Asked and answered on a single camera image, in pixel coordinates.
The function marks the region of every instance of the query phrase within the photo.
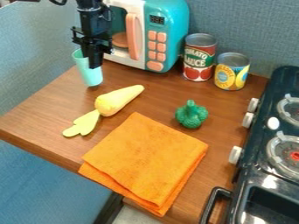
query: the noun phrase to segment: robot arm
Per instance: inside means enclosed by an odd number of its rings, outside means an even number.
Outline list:
[[[18,0],[39,2],[40,0]],[[49,0],[57,5],[65,5],[67,0]],[[80,14],[81,28],[73,27],[73,42],[80,45],[83,57],[88,57],[89,67],[102,65],[104,53],[111,53],[112,39],[109,29],[112,22],[112,11],[102,0],[76,0]]]

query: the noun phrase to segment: toy carrot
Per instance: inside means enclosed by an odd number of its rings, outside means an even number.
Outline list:
[[[143,90],[144,86],[135,85],[99,95],[94,102],[96,109],[74,120],[73,126],[65,129],[62,135],[65,137],[73,137],[78,134],[88,135],[94,129],[100,115],[112,116],[116,114]]]

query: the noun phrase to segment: tomato sauce can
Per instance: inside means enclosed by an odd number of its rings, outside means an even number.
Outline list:
[[[215,85],[225,90],[239,90],[245,86],[250,60],[238,52],[221,53],[217,58]]]
[[[185,38],[184,77],[192,81],[207,81],[212,67],[217,40],[210,34],[194,33]]]

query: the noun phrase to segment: toy broccoli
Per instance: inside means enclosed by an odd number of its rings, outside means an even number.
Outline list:
[[[208,117],[205,107],[200,107],[193,100],[188,100],[187,104],[177,108],[176,119],[187,129],[196,129]]]

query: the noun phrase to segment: wooden countertop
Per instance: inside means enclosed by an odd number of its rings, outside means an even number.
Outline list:
[[[246,139],[247,130],[241,127],[241,122],[247,104],[252,97],[261,95],[267,79],[249,75],[240,91],[224,91],[215,87],[212,79],[184,80],[177,66],[168,73],[156,74],[105,61],[103,73],[104,82],[99,87],[86,88],[77,68],[72,67],[0,118],[1,139],[77,172],[83,162],[81,157],[137,111],[210,145],[206,157],[163,218],[173,224],[198,223],[212,188],[232,187],[234,167],[227,163],[228,155],[234,145],[242,145]],[[135,84],[145,86],[143,93],[118,114],[102,118],[91,134],[72,138],[61,135],[75,118],[94,109],[98,95]],[[199,129],[185,129],[174,120],[176,108],[188,99],[209,111],[208,119]]]

